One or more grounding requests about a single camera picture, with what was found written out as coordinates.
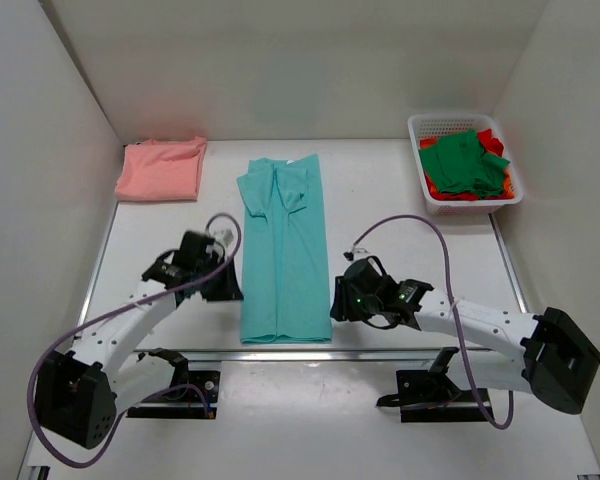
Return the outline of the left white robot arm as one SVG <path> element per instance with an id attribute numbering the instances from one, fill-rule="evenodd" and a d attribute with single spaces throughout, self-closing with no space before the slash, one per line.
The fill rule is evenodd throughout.
<path id="1" fill-rule="evenodd" d="M 88 450 L 98 447 L 124 411 L 148 397 L 189 390 L 186 357 L 158 347 L 136 351 L 154 328 L 194 295 L 239 301 L 234 256 L 241 234 L 188 231 L 178 248 L 159 255 L 127 303 L 87 327 L 68 351 L 52 347 L 38 361 L 28 392 L 37 429 Z"/>

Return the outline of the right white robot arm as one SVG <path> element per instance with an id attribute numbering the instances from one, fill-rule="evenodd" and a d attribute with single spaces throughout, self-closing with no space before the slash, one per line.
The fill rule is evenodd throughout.
<path id="1" fill-rule="evenodd" d="M 441 406 L 476 386 L 532 394 L 559 412 L 577 415 L 600 365 L 599 350 L 559 309 L 509 313 L 450 300 L 426 282 L 395 281 L 375 256 L 353 262 L 336 278 L 330 315 L 364 324 L 381 316 L 387 330 L 405 326 L 478 345 L 476 351 L 444 347 L 428 367 L 399 371 L 397 393 L 381 397 L 380 407 Z"/>

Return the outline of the teal t shirt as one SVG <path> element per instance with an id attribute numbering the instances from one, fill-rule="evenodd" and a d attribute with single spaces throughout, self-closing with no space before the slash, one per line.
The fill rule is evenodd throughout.
<path id="1" fill-rule="evenodd" d="M 252 160 L 237 185 L 245 209 L 241 342 L 330 342 L 319 157 Z"/>

